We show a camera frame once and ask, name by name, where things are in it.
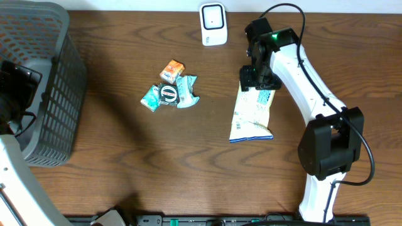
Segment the yellow snack bag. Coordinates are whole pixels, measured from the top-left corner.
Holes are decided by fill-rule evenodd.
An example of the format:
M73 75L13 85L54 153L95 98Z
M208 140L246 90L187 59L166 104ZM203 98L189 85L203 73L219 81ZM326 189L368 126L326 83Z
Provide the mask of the yellow snack bag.
M268 129L274 94L274 90L256 90L254 87L243 92L239 86L231 122L230 143L274 138Z

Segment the teal snack packet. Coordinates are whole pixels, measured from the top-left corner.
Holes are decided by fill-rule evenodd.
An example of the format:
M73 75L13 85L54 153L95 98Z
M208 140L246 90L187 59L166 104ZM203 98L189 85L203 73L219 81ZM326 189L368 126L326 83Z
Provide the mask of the teal snack packet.
M195 105L200 97L195 97L193 95L193 85L197 80L197 76L185 75L183 77L178 77L176 80L178 88L179 103L177 107L179 109L184 109Z

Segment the orange small box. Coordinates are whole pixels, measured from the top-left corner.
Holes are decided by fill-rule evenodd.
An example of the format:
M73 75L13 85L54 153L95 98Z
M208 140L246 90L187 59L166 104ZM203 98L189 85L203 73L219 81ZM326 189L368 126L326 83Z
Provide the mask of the orange small box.
M176 61L176 60L171 60L167 66L161 71L160 77L170 83L174 84L177 80L177 78L180 76L180 74L184 71L185 66L184 64Z

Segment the black round-logo packet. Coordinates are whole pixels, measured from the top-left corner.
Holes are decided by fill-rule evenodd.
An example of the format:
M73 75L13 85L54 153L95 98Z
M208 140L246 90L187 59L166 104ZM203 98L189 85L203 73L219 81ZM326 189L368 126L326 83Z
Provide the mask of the black round-logo packet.
M162 105L177 106L179 103L178 89L174 85L161 83L158 86L159 103Z

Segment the teal small box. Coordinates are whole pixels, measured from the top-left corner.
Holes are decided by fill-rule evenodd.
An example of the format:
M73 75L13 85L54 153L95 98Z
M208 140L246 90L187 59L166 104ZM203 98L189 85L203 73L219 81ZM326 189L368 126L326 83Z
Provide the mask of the teal small box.
M156 111L160 106L159 88L153 85L141 99L140 103L152 112Z

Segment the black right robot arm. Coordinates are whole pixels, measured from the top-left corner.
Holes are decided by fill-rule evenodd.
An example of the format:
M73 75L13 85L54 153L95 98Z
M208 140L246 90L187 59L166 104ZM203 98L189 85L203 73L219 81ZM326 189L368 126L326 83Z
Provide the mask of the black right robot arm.
M339 183L360 157L364 116L348 108L323 83L291 29L272 30L266 18L245 28L251 64L239 71L242 91L279 90L285 86L296 102L305 132L298 157L307 172L298 212L307 222L334 223Z

